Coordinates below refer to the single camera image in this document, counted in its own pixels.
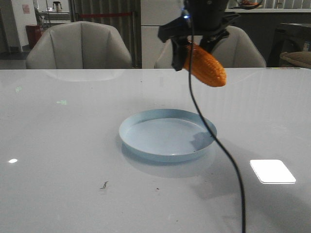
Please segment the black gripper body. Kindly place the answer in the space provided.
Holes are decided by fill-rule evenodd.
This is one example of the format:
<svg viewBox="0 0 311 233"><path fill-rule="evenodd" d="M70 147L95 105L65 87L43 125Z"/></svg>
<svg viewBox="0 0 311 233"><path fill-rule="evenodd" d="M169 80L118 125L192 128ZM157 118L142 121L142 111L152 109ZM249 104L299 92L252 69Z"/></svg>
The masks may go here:
<svg viewBox="0 0 311 233"><path fill-rule="evenodd" d="M232 24L239 14L225 12L226 0L185 0L181 16L162 25L158 38L166 42L173 37L215 35Z"/></svg>

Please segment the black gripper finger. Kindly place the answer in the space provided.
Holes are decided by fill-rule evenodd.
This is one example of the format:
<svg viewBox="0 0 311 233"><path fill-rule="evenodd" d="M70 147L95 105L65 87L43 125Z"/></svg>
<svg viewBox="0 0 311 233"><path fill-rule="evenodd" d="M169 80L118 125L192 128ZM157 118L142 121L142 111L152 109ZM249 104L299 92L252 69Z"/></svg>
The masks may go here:
<svg viewBox="0 0 311 233"><path fill-rule="evenodd" d="M173 47L172 67L175 71L180 71L188 55L187 46L189 44L187 36L173 37L171 39Z"/></svg>
<svg viewBox="0 0 311 233"><path fill-rule="evenodd" d="M211 53L214 47L224 38L229 37L227 29L223 29L215 35L203 35L199 46L205 51Z"/></svg>

